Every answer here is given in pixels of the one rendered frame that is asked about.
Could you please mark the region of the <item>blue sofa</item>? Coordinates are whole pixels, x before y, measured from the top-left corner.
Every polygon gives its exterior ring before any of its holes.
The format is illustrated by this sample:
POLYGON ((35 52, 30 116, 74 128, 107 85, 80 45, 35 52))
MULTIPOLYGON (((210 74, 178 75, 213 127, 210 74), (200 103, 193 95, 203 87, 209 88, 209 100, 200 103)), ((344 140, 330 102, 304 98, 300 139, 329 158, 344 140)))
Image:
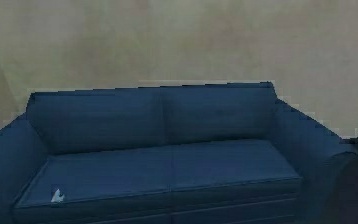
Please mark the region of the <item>blue sofa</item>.
POLYGON ((355 155, 269 82, 35 92, 0 130, 0 224, 308 223, 355 155))

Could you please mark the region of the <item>small white object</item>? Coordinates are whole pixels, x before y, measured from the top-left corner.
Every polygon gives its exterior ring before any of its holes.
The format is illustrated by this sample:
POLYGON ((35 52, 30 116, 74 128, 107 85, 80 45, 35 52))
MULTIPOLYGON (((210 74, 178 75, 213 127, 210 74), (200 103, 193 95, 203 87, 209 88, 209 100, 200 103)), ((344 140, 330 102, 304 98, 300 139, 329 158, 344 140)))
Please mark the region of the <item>small white object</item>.
POLYGON ((61 192, 60 189, 57 189, 51 198, 51 202, 52 203, 60 203, 60 202, 63 202, 64 199, 65 199, 65 195, 61 192))

